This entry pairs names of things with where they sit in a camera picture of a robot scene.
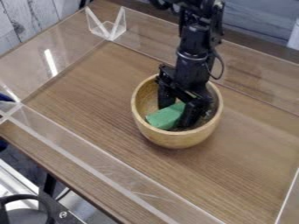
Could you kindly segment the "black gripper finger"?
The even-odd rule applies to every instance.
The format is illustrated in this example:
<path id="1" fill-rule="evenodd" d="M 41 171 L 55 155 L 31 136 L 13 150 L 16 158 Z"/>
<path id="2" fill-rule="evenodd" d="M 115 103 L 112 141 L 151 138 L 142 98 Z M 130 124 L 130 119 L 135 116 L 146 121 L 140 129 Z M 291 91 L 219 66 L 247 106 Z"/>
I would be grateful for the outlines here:
<path id="1" fill-rule="evenodd" d="M 158 107 L 164 109 L 174 105 L 175 103 L 175 94 L 174 89 L 166 85 L 160 85 L 158 88 Z"/>
<path id="2" fill-rule="evenodd" d="M 200 117 L 206 115 L 212 103 L 211 97 L 195 98 L 188 101 L 179 119 L 179 127 L 190 128 L 199 121 Z"/>

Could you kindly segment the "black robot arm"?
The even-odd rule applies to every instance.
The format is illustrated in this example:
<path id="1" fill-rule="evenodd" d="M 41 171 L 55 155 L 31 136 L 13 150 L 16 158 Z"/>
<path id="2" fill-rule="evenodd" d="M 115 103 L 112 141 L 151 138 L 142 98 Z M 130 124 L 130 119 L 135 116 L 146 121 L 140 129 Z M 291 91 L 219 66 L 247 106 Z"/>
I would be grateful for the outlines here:
<path id="1" fill-rule="evenodd" d="M 210 79 L 219 79 L 212 68 L 215 60 L 224 65 L 216 52 L 223 37 L 224 0 L 150 0 L 162 11 L 175 5 L 179 11 L 179 37 L 175 66 L 160 65 L 158 83 L 158 107 L 168 108 L 179 99 L 183 111 L 178 126 L 190 128 L 203 117 L 214 102 L 208 90 Z"/>

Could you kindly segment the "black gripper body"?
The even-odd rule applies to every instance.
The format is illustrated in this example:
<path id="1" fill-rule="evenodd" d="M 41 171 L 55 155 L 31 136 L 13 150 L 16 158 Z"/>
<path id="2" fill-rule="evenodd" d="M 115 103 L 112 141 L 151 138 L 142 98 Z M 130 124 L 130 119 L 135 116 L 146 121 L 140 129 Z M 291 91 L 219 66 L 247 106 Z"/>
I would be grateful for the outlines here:
<path id="1" fill-rule="evenodd" d="M 172 88 L 175 100 L 190 102 L 195 98 L 211 97 L 207 83 L 211 78 L 211 68 L 215 57 L 210 53 L 190 55 L 178 52 L 175 66 L 162 64 L 156 76 L 158 87 Z"/>

